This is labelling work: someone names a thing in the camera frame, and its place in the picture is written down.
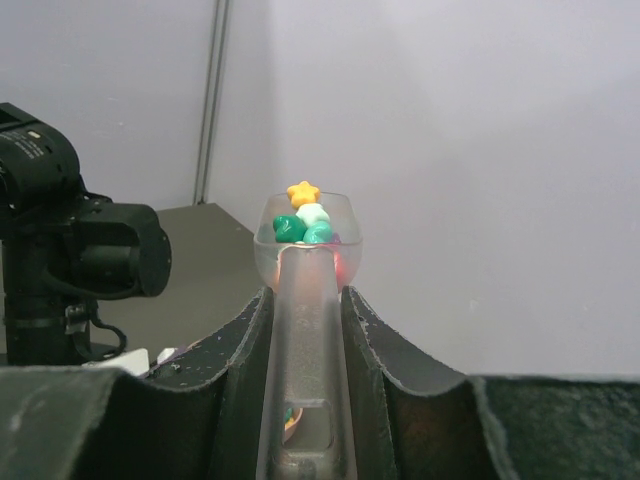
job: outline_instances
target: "metal pole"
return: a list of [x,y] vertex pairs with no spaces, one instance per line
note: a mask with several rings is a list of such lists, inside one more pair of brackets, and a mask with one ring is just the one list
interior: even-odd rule
[[193,204],[207,202],[207,187],[209,165],[213,149],[213,137],[216,120],[216,106],[218,104],[220,80],[222,78],[222,59],[227,29],[229,0],[217,0],[213,16],[213,31],[211,35],[211,56],[209,58],[209,72],[205,92],[205,106],[202,117],[202,133],[200,136],[200,151],[196,170],[196,184],[193,194]]

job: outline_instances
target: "white candy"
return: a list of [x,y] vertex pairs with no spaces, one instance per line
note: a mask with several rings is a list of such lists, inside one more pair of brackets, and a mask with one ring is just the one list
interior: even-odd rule
[[305,203],[298,209],[296,216],[309,228],[316,222],[329,223],[329,215],[319,203]]

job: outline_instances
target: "green heart candy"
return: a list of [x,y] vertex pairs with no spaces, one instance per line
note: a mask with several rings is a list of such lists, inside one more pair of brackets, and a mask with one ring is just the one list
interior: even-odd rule
[[273,229],[276,231],[276,242],[295,243],[304,238],[307,227],[295,215],[280,215],[273,219]]
[[307,228],[302,241],[304,243],[329,243],[332,236],[331,225],[321,220]]

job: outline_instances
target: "white wall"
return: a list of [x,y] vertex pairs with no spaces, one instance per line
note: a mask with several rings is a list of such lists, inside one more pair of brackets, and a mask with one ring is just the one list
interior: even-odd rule
[[191,204],[214,2],[3,2],[0,101],[62,131],[89,189]]
[[640,373],[640,3],[234,2],[210,198],[348,194],[356,279],[469,372]]

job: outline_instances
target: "gray floor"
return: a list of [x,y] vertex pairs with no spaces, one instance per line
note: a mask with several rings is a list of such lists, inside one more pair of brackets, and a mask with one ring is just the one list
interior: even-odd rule
[[[105,323],[120,327],[129,349],[155,358],[164,347],[188,345],[233,319],[262,285],[253,261],[251,233],[217,205],[160,212],[173,248],[169,285],[157,298],[102,302]],[[5,350],[4,329],[0,349]],[[92,338],[115,343],[109,332]]]

